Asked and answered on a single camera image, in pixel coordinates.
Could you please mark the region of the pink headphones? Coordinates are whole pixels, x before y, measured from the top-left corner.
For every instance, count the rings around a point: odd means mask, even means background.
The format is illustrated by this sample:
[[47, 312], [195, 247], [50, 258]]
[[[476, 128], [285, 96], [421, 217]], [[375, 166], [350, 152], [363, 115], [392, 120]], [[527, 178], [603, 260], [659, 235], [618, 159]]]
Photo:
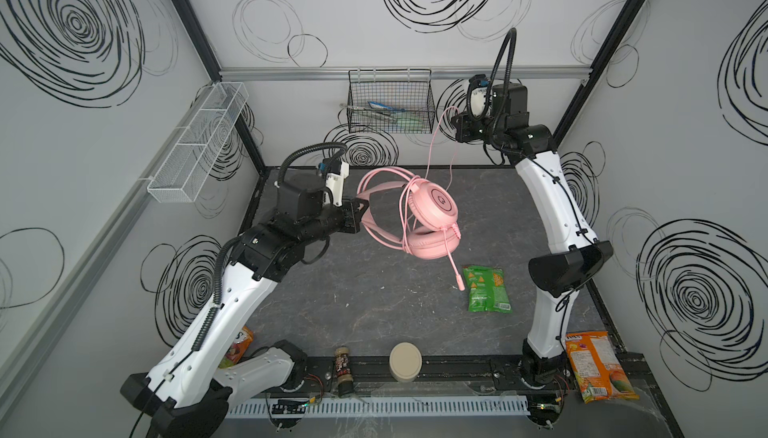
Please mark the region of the pink headphones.
[[388, 166], [367, 172], [358, 183], [356, 196], [368, 200], [376, 193], [390, 190], [399, 192], [400, 234], [379, 226], [370, 209], [361, 220], [366, 232], [387, 248], [424, 260], [453, 261], [462, 234], [458, 205], [448, 191], [405, 168]]

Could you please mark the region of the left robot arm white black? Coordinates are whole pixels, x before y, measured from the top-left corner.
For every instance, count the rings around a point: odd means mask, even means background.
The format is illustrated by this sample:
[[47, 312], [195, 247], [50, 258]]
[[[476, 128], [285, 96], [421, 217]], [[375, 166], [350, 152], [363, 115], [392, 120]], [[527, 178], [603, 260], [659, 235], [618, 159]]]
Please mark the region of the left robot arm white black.
[[230, 409], [273, 388], [300, 389], [307, 355], [281, 340], [232, 367], [220, 365], [259, 305], [296, 264], [310, 264], [311, 244], [361, 227], [364, 199], [344, 196], [348, 147], [321, 142], [281, 164], [277, 205], [258, 224], [231, 238], [216, 256], [212, 294], [160, 362], [130, 375], [122, 396], [151, 421], [150, 437], [210, 437]]

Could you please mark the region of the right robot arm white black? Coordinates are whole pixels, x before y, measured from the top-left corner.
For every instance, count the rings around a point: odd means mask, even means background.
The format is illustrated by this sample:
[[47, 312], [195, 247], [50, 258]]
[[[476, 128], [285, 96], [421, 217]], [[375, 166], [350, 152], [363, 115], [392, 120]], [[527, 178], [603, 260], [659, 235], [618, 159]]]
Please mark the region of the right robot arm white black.
[[512, 80], [516, 42], [517, 30], [510, 28], [490, 74], [471, 78], [466, 108], [451, 123], [458, 142], [479, 142], [515, 168], [544, 225], [549, 252], [528, 263], [536, 299], [519, 364], [522, 381], [540, 389], [563, 369], [574, 301], [613, 247], [598, 237], [577, 205], [550, 129], [529, 121], [526, 87]]

